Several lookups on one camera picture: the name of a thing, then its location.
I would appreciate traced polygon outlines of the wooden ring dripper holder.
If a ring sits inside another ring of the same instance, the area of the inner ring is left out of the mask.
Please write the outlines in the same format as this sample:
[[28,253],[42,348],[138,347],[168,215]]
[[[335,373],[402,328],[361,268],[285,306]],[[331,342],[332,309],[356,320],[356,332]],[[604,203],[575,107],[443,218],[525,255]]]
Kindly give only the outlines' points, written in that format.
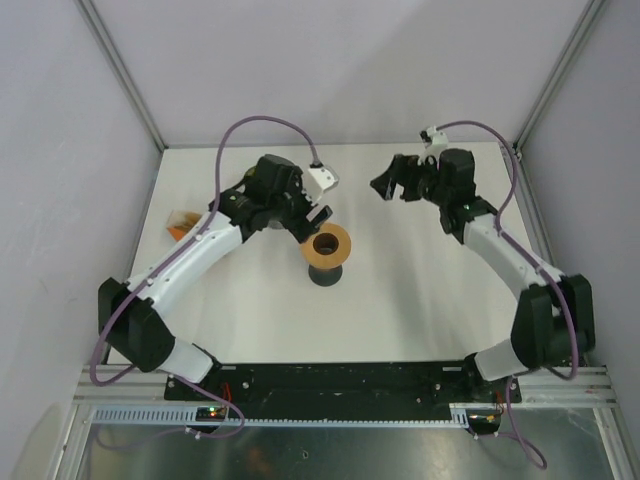
[[318,233],[300,245],[306,262],[320,270],[342,266],[352,250],[351,237],[346,229],[334,223],[325,223]]

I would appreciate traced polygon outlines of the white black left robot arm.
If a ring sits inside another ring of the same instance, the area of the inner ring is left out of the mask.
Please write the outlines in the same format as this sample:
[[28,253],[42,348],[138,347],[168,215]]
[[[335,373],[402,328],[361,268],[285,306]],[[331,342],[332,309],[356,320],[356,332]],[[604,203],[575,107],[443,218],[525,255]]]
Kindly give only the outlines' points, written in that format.
[[214,397],[221,387],[216,361],[170,331],[165,319],[172,306],[217,261],[267,227],[278,224],[304,243],[331,216],[320,200],[338,182],[322,164],[302,170],[276,155],[260,157],[158,262],[125,282],[110,278],[100,286],[101,340],[140,371],[163,370],[185,379],[197,398]]

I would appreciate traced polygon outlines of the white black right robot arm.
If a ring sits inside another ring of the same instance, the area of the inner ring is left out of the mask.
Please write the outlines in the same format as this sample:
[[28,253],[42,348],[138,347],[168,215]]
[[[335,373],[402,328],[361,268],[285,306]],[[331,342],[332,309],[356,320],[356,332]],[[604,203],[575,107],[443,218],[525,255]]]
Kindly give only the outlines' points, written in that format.
[[568,360],[577,368],[596,343],[593,293],[581,274],[567,275],[525,249],[497,226],[498,211],[477,195],[475,159],[464,149],[439,155],[393,157],[370,182],[380,197],[425,200],[439,209],[445,234],[477,254],[517,301],[508,337],[464,360],[463,393],[473,401],[493,394],[498,380],[531,370],[553,370]]

